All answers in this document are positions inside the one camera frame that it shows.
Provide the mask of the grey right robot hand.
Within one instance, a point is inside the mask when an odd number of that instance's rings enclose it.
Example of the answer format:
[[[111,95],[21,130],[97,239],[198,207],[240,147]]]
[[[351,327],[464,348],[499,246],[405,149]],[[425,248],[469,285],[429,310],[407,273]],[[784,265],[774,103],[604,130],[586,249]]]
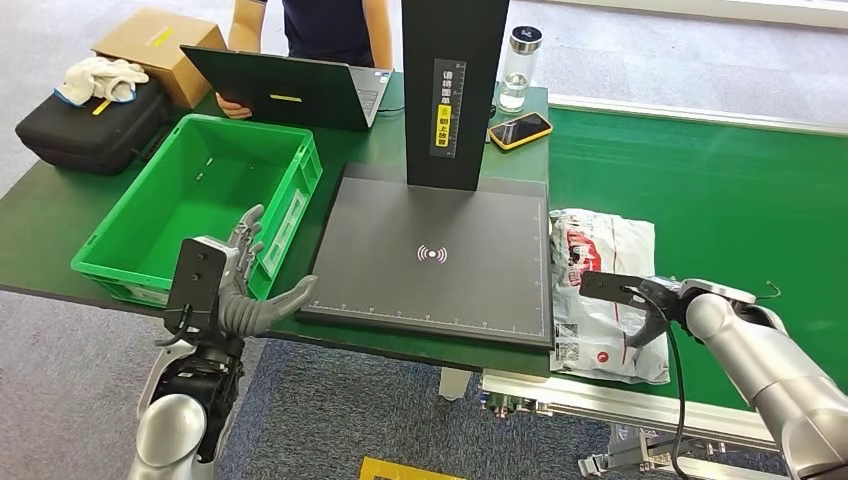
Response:
[[[644,324],[635,334],[628,334],[625,345],[643,348],[666,331],[673,320],[681,317],[681,283],[664,277],[632,277],[622,288],[630,295],[628,305],[646,312]]]

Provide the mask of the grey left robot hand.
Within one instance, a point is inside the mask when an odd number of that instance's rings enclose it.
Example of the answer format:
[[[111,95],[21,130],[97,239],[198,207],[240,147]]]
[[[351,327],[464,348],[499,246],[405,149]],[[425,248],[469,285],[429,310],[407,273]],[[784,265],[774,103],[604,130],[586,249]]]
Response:
[[[248,296],[247,276],[256,255],[264,248],[255,239],[262,228],[263,213],[261,204],[247,210],[222,244],[226,260],[218,288],[218,325],[223,332],[239,337],[264,334],[275,322],[304,307],[318,281],[316,275],[307,275],[290,290],[270,299]]]

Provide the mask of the person's right hand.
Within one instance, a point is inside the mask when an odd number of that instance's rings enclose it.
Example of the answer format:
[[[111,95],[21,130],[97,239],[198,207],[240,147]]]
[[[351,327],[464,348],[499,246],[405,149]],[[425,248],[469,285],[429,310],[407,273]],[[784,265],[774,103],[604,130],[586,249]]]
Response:
[[[236,102],[232,102],[223,98],[219,93],[215,93],[215,99],[221,111],[231,119],[247,119],[253,116],[250,108]]]

